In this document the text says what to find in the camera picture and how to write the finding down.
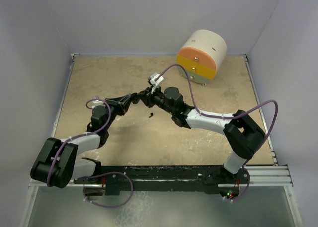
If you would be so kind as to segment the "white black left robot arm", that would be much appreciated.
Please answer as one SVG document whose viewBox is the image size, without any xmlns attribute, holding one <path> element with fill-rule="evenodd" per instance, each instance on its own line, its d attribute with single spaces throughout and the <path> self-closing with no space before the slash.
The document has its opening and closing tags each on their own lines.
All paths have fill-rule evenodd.
<svg viewBox="0 0 318 227">
<path fill-rule="evenodd" d="M 90 183 L 102 179 L 101 169 L 94 161 L 76 164 L 76 157 L 86 151 L 102 147 L 108 137 L 111 124 L 117 116 L 127 113 L 131 103 L 138 103 L 136 93 L 118 98 L 94 98 L 86 102 L 91 110 L 90 122 L 83 134 L 66 139 L 48 138 L 30 171 L 33 180 L 45 183 L 48 187 L 64 188 L 71 179 L 85 178 Z"/>
</svg>

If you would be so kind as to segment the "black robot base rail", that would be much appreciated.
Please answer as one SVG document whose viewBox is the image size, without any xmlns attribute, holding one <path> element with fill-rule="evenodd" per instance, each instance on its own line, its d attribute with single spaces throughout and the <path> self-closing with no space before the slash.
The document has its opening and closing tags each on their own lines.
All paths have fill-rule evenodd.
<svg viewBox="0 0 318 227">
<path fill-rule="evenodd" d="M 173 166 L 101 166 L 92 176 L 74 181 L 84 186 L 105 185 L 106 195 L 121 191 L 203 192 L 205 194 L 238 195 L 249 184 L 246 169 L 231 174 L 221 165 Z"/>
</svg>

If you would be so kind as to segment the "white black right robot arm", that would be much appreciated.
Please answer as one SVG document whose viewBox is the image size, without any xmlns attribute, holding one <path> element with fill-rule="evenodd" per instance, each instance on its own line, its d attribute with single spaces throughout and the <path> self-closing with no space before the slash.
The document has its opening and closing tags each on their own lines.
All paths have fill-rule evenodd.
<svg viewBox="0 0 318 227">
<path fill-rule="evenodd" d="M 226 183 L 232 183 L 238 178 L 240 168 L 252 159 L 265 141 L 265 132 L 249 115 L 240 117 L 243 110 L 227 114 L 230 119 L 218 118 L 218 114 L 211 112 L 206 117 L 202 111 L 186 104 L 176 87 L 169 87 L 164 92 L 160 88 L 155 91 L 146 88 L 137 97 L 148 108 L 156 105 L 169 113 L 174 123 L 180 127 L 204 129 L 225 135 L 232 148 L 221 170 L 221 178 Z"/>
</svg>

